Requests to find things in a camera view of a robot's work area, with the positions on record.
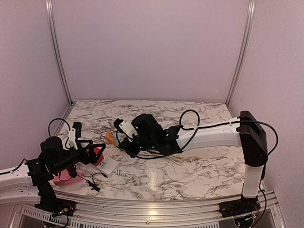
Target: vertical metal pole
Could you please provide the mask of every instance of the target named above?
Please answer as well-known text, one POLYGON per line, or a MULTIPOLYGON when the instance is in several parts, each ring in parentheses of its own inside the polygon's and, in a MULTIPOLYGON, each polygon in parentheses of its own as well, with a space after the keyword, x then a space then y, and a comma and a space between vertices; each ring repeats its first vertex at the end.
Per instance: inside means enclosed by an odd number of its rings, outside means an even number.
POLYGON ((249 44, 249 39, 250 39, 250 34, 251 34, 251 30, 252 30, 252 25, 253 25, 253 17, 254 17, 254 13, 255 13, 255 8, 256 8, 256 0, 249 0, 249 5, 248 5, 248 12, 247 12, 247 18, 246 18, 246 25, 245 25, 245 31, 244 31, 244 35, 243 35, 243 41, 242 41, 242 46, 241 46, 241 50, 238 56, 238 61, 237 61, 237 65, 234 71, 234 75, 232 78, 232 82, 230 85, 230 89, 226 98, 226 102, 225 104, 227 105, 227 107, 229 108, 233 95, 235 93, 235 89, 237 87, 238 84, 238 80, 241 74, 241 70, 242 70, 242 66, 243 66, 243 62, 245 59, 245 54, 246 54, 246 50, 249 44))
POLYGON ((71 93, 70 93, 68 85, 67 85, 66 74, 65 74, 63 64, 61 61, 59 44, 58 44, 58 39, 57 39, 57 34, 56 34, 52 0, 46 0, 46 6, 47 6, 47 19, 48 19, 50 33, 51 33, 51 37, 52 37, 52 44, 53 44, 53 49, 54 49, 54 53, 55 53, 57 67, 59 70, 60 80, 61 80, 61 84, 62 84, 64 93, 66 96, 66 100, 67 100, 69 106, 71 106, 73 104, 73 100, 72 100, 71 93))

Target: power strip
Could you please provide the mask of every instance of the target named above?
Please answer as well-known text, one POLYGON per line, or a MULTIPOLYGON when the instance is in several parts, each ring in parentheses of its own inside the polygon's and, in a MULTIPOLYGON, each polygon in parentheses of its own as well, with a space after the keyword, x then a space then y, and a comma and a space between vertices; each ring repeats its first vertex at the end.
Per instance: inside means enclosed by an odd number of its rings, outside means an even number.
POLYGON ((99 165, 94 166, 92 164, 88 164, 87 167, 90 167, 90 170, 94 168, 96 172, 101 172, 107 177, 111 177, 114 171, 119 167, 119 162, 112 158, 105 157, 99 165))

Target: marble surface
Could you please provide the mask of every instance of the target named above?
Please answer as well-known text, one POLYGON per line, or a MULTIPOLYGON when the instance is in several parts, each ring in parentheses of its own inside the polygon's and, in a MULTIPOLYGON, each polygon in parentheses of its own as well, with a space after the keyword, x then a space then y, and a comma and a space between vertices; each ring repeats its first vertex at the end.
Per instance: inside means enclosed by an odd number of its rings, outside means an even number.
MULTIPOLYGON (((107 143, 105 136, 114 130, 116 118, 131 122, 142 113, 151 113, 166 128, 178 125, 180 114, 195 109, 201 116, 201 124, 228 120, 231 115, 224 104, 165 101, 78 101, 67 118, 70 125, 82 122, 82 139, 94 143, 107 143)), ((183 124, 196 125, 196 116, 187 114, 183 124)), ((67 127, 59 136, 65 140, 67 127)), ((119 162, 119 169, 134 175, 114 175, 105 178, 96 175, 94 180, 100 192, 91 190, 85 181, 68 186, 54 186, 55 190, 125 200, 189 200, 240 194, 244 178, 244 158, 240 147, 218 146, 186 151, 181 154, 183 165, 168 158, 140 160, 107 143, 104 156, 119 162)), ((94 173, 86 166, 77 168, 90 179, 94 173)))

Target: white wall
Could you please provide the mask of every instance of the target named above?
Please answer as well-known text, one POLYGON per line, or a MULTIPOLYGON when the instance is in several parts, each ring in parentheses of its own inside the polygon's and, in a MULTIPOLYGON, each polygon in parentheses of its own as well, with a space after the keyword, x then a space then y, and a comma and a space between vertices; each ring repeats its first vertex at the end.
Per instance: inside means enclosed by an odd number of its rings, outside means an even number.
POLYGON ((36 158, 67 109, 47 22, 44 0, 0 0, 0 170, 36 158))
MULTIPOLYGON (((304 2, 258 0, 251 41, 230 109, 250 110, 273 125, 279 146, 269 157, 274 189, 288 228, 303 227, 304 2)), ((274 138, 271 131, 269 148, 274 138)))
POLYGON ((247 0, 54 0, 74 100, 225 102, 247 0))

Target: table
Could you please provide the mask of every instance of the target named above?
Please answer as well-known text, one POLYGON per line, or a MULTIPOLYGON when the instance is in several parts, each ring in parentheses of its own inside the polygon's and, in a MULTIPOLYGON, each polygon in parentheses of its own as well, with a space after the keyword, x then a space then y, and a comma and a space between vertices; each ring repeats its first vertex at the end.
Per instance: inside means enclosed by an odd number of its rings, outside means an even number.
MULTIPOLYGON (((231 115, 225 104, 168 101, 77 101, 67 121, 81 122, 82 139, 94 143, 107 143, 105 136, 115 130, 113 122, 122 118, 129 122, 142 113, 150 113, 163 128, 178 125, 180 114, 194 109, 199 112, 201 124, 228 120, 231 115)), ((184 125, 195 126, 196 115, 183 117, 184 125)), ((59 137, 67 138, 64 125, 59 137)), ((107 143, 104 156, 120 163, 119 169, 134 173, 137 178, 114 175, 94 177, 101 188, 91 190, 85 181, 67 186, 54 186, 54 190, 92 197, 125 200, 193 200, 240 194, 244 180, 244 157, 240 147, 218 146, 183 152, 183 165, 168 158, 140 160, 107 143)), ((84 165, 77 165, 85 178, 93 174, 84 165)))

